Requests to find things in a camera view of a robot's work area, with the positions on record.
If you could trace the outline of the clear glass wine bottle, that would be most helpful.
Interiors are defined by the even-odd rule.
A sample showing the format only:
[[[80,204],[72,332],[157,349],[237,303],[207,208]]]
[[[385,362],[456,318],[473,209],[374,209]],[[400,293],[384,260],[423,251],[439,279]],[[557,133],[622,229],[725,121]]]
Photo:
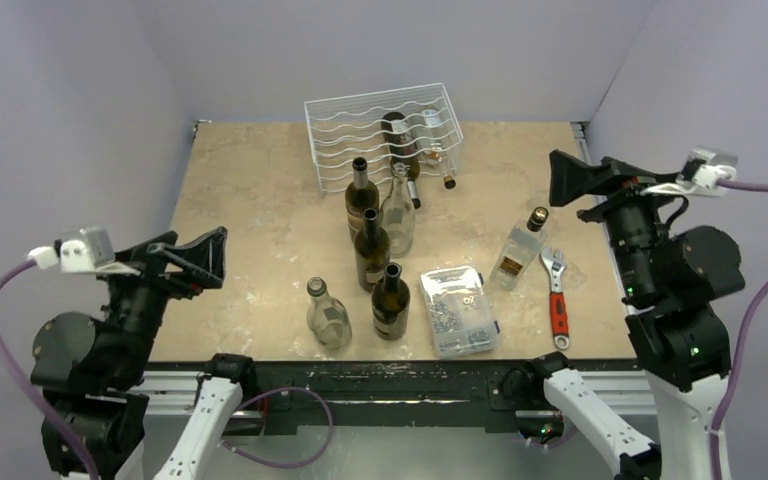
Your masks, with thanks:
[[[388,234],[392,258],[404,257],[413,244],[415,207],[408,181],[409,167],[402,162],[394,163],[391,166],[390,191],[381,205],[381,224]]]

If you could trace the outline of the olive green wine bottle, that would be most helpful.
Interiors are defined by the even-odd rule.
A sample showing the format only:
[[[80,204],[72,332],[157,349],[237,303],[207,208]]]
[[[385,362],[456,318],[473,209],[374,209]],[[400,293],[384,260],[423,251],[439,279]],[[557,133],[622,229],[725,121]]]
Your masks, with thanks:
[[[347,212],[349,238],[354,240],[362,227],[363,214],[366,209],[379,208],[378,187],[368,177],[368,162],[364,157],[356,157],[352,161],[353,179],[348,184],[344,203]]]

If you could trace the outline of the dark green wine bottle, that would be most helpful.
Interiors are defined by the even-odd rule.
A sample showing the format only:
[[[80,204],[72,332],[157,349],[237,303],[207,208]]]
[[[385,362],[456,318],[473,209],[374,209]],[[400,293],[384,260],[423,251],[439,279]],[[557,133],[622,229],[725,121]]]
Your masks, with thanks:
[[[362,226],[353,242],[358,283],[367,292],[383,278],[390,262],[390,240],[382,227],[379,211],[367,208],[362,214]]]

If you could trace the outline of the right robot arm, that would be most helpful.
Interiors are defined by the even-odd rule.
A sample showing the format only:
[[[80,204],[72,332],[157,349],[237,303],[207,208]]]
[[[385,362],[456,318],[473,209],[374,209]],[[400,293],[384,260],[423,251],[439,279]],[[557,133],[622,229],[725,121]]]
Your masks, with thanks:
[[[711,304],[744,288],[740,250],[712,226],[671,235],[659,211],[676,199],[718,196],[720,182],[736,176],[737,157],[697,147],[679,171],[666,174],[611,157],[590,165],[560,150],[550,153],[549,164],[552,206],[585,195],[600,199],[578,217],[606,227],[623,301],[633,308],[625,322],[653,395],[659,437],[631,427],[559,352],[529,362],[524,399],[569,419],[617,479],[728,478],[714,419],[728,389],[731,350]]]

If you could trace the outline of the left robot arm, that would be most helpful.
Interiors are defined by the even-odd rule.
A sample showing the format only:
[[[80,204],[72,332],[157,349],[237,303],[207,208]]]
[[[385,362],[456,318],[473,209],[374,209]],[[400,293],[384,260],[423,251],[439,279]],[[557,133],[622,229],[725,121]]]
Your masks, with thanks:
[[[228,231],[219,226],[179,244],[170,230],[115,251],[101,226],[63,234],[54,244],[65,274],[89,274],[109,295],[101,318],[70,311],[46,322],[33,341],[32,385],[87,450],[87,466],[50,420],[41,428],[50,467],[69,477],[112,479],[144,439],[142,383],[172,300],[191,300],[225,280]]]

